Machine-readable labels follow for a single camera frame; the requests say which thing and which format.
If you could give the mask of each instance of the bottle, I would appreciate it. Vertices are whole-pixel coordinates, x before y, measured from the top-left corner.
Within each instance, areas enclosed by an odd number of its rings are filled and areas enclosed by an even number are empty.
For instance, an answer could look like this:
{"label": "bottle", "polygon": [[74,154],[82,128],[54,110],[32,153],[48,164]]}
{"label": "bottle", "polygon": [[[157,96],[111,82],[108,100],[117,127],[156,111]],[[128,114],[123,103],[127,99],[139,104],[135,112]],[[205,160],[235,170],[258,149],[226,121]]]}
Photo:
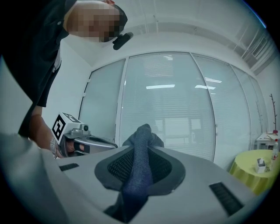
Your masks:
{"label": "bottle", "polygon": [[273,146],[273,150],[272,150],[272,157],[271,157],[271,162],[270,162],[270,170],[273,170],[273,164],[275,163],[275,160],[278,157],[278,139],[275,139],[275,143]]}

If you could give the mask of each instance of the man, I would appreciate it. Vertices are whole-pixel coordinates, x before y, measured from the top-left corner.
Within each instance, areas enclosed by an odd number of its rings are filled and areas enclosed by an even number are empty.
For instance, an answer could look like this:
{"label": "man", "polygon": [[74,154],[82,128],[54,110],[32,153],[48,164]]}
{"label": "man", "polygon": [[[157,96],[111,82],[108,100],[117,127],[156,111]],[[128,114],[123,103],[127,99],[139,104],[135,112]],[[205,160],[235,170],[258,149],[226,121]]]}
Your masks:
{"label": "man", "polygon": [[[10,18],[3,18],[2,53],[16,81],[32,100],[19,134],[34,140],[40,148],[62,157],[50,128],[42,118],[42,108],[60,69],[60,41],[69,34],[107,42],[116,37],[127,22],[125,13],[112,0],[8,1]],[[67,151],[74,143],[67,142]]]}

